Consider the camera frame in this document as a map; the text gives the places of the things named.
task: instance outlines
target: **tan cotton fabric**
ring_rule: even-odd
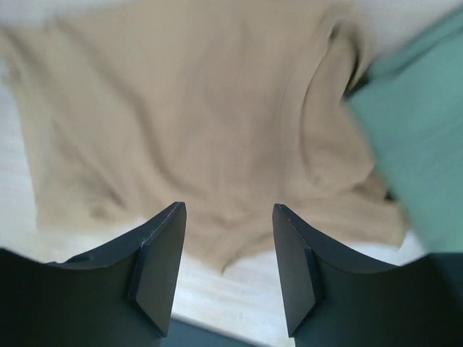
[[[4,27],[38,206],[50,228],[188,210],[185,249],[223,268],[272,247],[283,203],[341,241],[400,244],[342,95],[369,62],[323,0],[144,0]]]

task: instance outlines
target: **light wooden floor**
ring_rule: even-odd
[[[82,4],[96,1],[79,0]],[[70,0],[1,0],[0,22],[15,21],[18,13],[36,18],[44,12],[69,4]],[[11,96],[0,87],[0,246],[41,261],[64,261],[128,231],[132,226],[93,234],[63,231],[38,233],[35,205],[22,143],[17,109]],[[413,234],[400,251],[378,245],[355,248],[395,264],[422,254]],[[264,346],[287,347],[281,289],[274,252],[238,262],[223,275],[184,255],[174,300],[173,315],[228,335]]]

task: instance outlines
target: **green cloth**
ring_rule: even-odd
[[[349,104],[430,252],[463,252],[463,7],[378,61]]]
[[[257,347],[178,320],[171,320],[161,347]]]

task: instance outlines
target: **white surface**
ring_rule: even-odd
[[[0,0],[0,23],[39,20],[50,13],[121,0]],[[380,43],[377,52],[397,47],[462,0],[343,0],[361,5]],[[91,234],[38,233],[35,205],[12,98],[0,88],[0,246],[42,261],[63,261],[130,229]],[[423,254],[413,234],[396,251],[375,244],[355,249],[397,265]],[[183,256],[174,316],[270,346],[289,346],[274,252],[242,260],[222,276]]]

